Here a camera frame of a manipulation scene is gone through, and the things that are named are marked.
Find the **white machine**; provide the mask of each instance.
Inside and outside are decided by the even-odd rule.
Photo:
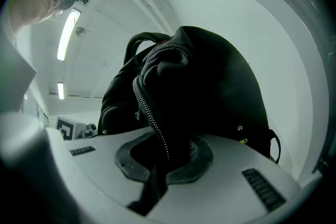
[[[195,182],[169,185],[150,212],[140,216],[127,206],[139,200],[144,183],[128,179],[115,158],[122,145],[148,134],[150,127],[64,141],[58,130],[44,128],[28,115],[4,114],[0,124],[5,167],[22,174],[53,206],[56,200],[62,217],[81,223],[273,223],[288,215],[293,203],[300,203],[302,193],[307,193],[250,147],[200,134],[197,137],[213,151],[207,172]],[[43,171],[48,183],[38,184],[41,175],[23,169],[29,165]]]
[[[88,138],[97,134],[97,128],[93,123],[85,124],[63,116],[57,116],[56,129],[64,140]]]

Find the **black strap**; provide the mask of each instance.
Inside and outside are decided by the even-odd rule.
[[[166,34],[161,34],[161,33],[143,32],[143,33],[135,35],[134,37],[130,39],[130,41],[127,44],[124,64],[126,64],[129,60],[131,60],[137,54],[136,51],[138,50],[138,47],[143,41],[149,40],[156,44],[159,44],[168,39],[170,39],[170,36]]]
[[[127,208],[146,216],[167,191],[165,176],[166,172],[160,171],[156,165],[148,181],[143,185],[140,199],[130,203]]]
[[[280,160],[280,155],[281,155],[281,144],[280,144],[280,139],[279,137],[275,134],[275,132],[271,129],[269,129],[269,133],[270,135],[272,136],[271,139],[275,138],[275,140],[277,141],[277,144],[278,144],[278,147],[279,147],[279,155],[278,155],[278,158],[277,160],[275,161],[277,164],[279,163],[279,160]]]

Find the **white surface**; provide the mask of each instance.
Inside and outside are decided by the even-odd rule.
[[[78,206],[89,216],[84,223],[148,223],[149,221],[119,205],[92,183],[66,148],[58,131],[47,129],[54,161],[60,176]]]
[[[209,170],[192,184],[170,185],[148,218],[163,223],[241,224],[268,214],[242,171],[255,168],[284,197],[299,186],[279,166],[250,147],[212,135],[199,135],[214,152]]]
[[[118,204],[127,206],[140,198],[143,183],[129,180],[124,176],[115,163],[117,150],[129,142],[152,129],[150,127],[118,135],[97,136],[88,139],[67,141],[69,150],[92,146],[96,150],[87,154],[74,156],[83,173],[106,196],[117,201]]]

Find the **ceiling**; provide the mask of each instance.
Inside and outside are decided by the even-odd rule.
[[[63,104],[75,98],[86,102],[87,98],[81,97],[100,99],[122,67],[125,48],[132,36],[143,31],[173,34],[178,27],[168,0],[90,0],[85,5],[76,2],[73,7],[81,10],[75,29],[83,27],[86,33],[78,37],[73,31],[64,62],[57,60],[56,55],[70,10],[32,29],[32,43],[45,54],[37,52],[36,57],[45,58],[45,68],[38,72],[46,73],[49,98],[53,99],[49,106],[60,102],[57,82],[64,83]],[[144,42],[139,50],[150,45]]]

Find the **white wall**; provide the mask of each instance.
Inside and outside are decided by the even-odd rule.
[[[43,44],[32,43],[33,27],[35,26],[27,26],[18,33],[16,37],[17,49],[26,61],[37,71],[29,88],[38,104],[48,115],[49,108],[47,98],[49,91],[45,72],[45,47]]]
[[[287,145],[290,154],[290,158],[287,158],[287,155],[281,153],[280,165],[284,167],[284,164],[289,166],[291,162],[294,163],[291,169],[294,178],[300,184],[304,184],[316,166],[327,133],[329,96],[326,73],[318,45],[296,12],[283,0],[255,1],[270,12],[281,25],[295,46],[295,57],[299,56],[297,61],[292,62],[294,65],[290,68],[293,72],[288,73],[289,80],[286,82],[286,86],[293,86],[296,91],[296,118],[291,118],[294,119],[292,122],[289,121],[290,124],[293,123],[292,127],[288,126],[287,121],[281,122],[282,119],[287,119],[283,116],[284,111],[274,110],[274,106],[267,106],[266,103],[265,105],[268,110],[270,127],[275,131],[278,126],[281,127],[281,130],[279,129],[280,140],[282,139],[282,145]],[[328,36],[323,27],[315,27],[314,30],[320,33],[320,37]],[[319,42],[319,46],[321,46],[328,41],[320,40]],[[288,55],[285,51],[284,53],[286,57],[283,57],[279,65],[281,72],[288,68],[286,66],[289,63],[288,59],[294,59],[292,54]],[[260,87],[265,100],[263,87]]]
[[[74,121],[79,121],[85,124],[94,123],[96,126],[98,126],[99,115],[100,115],[100,110],[83,112],[83,113],[75,113],[75,114],[62,114],[61,116],[74,120]],[[49,117],[49,127],[51,128],[56,127],[56,119],[57,119],[56,115]]]
[[[66,97],[64,100],[59,100],[57,97],[49,98],[49,114],[62,115],[96,111],[101,109],[101,101],[97,98]]]

